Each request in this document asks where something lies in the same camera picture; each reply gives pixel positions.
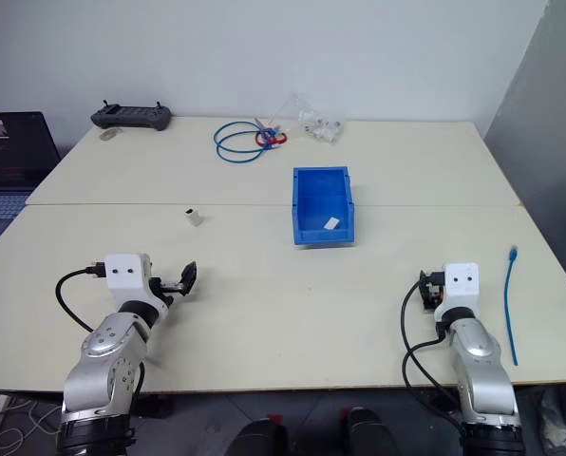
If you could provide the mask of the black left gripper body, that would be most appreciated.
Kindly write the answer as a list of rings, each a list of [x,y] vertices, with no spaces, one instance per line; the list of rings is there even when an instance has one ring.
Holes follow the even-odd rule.
[[[148,281],[151,293],[161,300],[165,305],[171,305],[174,301],[173,295],[183,295],[182,283],[163,283],[159,277],[151,277]]]

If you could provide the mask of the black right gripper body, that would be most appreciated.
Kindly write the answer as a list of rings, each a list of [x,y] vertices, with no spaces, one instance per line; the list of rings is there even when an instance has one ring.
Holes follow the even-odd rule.
[[[442,302],[444,296],[445,276],[444,272],[432,272],[424,278],[424,307],[427,310],[435,310]]]

